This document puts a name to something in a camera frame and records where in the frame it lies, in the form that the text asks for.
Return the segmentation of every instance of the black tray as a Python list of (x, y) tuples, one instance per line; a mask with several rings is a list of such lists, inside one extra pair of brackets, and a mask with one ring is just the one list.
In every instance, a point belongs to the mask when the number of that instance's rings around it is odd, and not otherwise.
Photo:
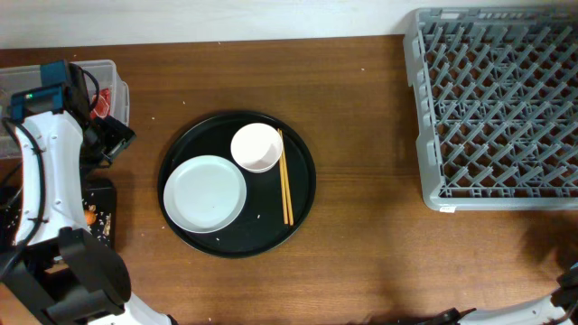
[[(230, 152), (233, 135), (251, 123), (265, 123), (283, 130), (287, 171), (293, 201), (294, 225), (283, 223), (281, 178), (277, 164), (268, 172), (252, 173), (235, 163)], [(163, 204), (164, 185), (181, 163), (210, 154), (233, 162), (245, 177), (247, 199), (239, 216), (225, 228), (195, 234), (174, 224)], [(315, 165), (307, 145), (278, 119), (255, 112), (231, 112), (210, 117), (185, 132), (169, 149), (159, 171), (158, 197), (164, 218), (184, 242), (202, 252), (229, 258), (261, 254), (283, 243), (301, 226), (315, 196)]]

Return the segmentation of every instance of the brown wooden surface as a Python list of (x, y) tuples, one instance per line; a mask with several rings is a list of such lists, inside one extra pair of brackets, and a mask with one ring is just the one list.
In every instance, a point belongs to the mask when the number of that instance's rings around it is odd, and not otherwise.
[[(118, 189), (117, 250), (134, 292), (181, 324), (339, 324), (502, 307), (548, 294), (575, 257), (571, 212), (443, 214), (423, 204), (401, 37), (0, 51), (2, 68), (58, 59), (111, 59), (130, 87), (138, 137), (104, 172)], [(300, 133), (318, 190), (290, 240), (227, 260), (166, 226), (156, 176), (191, 121), (238, 108)], [(35, 323), (4, 286), (0, 317)]]

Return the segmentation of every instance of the white wall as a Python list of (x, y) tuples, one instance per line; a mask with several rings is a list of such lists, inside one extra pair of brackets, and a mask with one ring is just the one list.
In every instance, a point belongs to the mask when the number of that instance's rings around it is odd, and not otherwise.
[(427, 6), (576, 0), (0, 0), (0, 48), (404, 33)]

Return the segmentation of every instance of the chopsticks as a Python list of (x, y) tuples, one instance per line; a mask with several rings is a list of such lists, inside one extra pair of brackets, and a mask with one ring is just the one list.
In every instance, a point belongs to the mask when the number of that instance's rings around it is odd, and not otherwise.
[(283, 141), (283, 131), (277, 129), (281, 136), (281, 144), (283, 144), (283, 151), (279, 159), (279, 172), (281, 174), (281, 195), (283, 195), (283, 222), (292, 226), (293, 221), (293, 206), (291, 204), (291, 190), (289, 188), (289, 175), (287, 174), (287, 160), (285, 159), (285, 147)]

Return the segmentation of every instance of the red packet in container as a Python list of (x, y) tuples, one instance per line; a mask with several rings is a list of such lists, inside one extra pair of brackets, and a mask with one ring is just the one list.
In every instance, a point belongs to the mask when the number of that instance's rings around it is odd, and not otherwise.
[(98, 95), (97, 106), (90, 111), (90, 118), (100, 117), (105, 118), (110, 115), (110, 89), (102, 89)]

